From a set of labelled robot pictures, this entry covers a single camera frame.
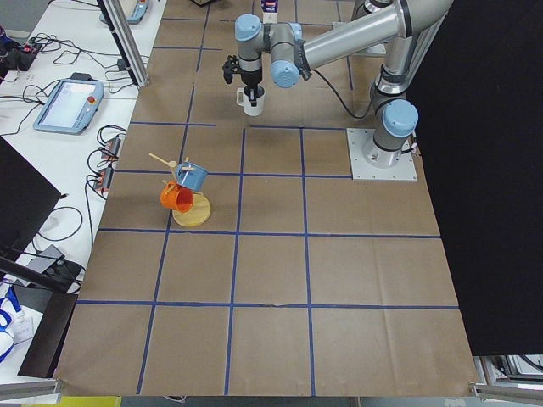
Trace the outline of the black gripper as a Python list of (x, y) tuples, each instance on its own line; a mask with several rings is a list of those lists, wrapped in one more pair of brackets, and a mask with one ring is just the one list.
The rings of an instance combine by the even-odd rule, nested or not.
[(222, 65), (223, 79), (230, 85), (235, 75), (240, 75), (244, 87), (244, 94), (249, 98), (251, 106), (257, 105), (258, 85), (262, 81), (262, 59), (242, 59), (237, 55), (228, 55)]

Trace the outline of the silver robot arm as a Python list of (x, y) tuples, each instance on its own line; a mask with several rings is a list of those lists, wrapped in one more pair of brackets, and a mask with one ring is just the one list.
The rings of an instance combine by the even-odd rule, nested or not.
[(349, 22), (309, 41), (298, 23), (264, 22), (243, 14), (234, 25), (238, 51), (222, 66), (224, 81), (231, 83), (239, 75), (244, 112), (258, 115), (265, 96), (260, 84), (263, 53), (271, 57), (275, 85), (290, 88), (309, 80), (326, 64), (384, 44), (385, 57), (367, 106), (375, 116), (375, 129), (362, 152), (368, 164), (391, 168), (406, 153), (404, 143), (414, 134), (419, 118), (417, 108), (406, 100), (406, 91), (451, 5), (450, 1), (358, 1)]

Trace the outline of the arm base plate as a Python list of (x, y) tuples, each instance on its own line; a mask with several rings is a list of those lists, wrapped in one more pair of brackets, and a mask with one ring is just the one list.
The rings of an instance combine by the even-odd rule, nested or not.
[(373, 140), (373, 129), (347, 128), (354, 181), (416, 181), (417, 171), (408, 141), (400, 150), (384, 151)]

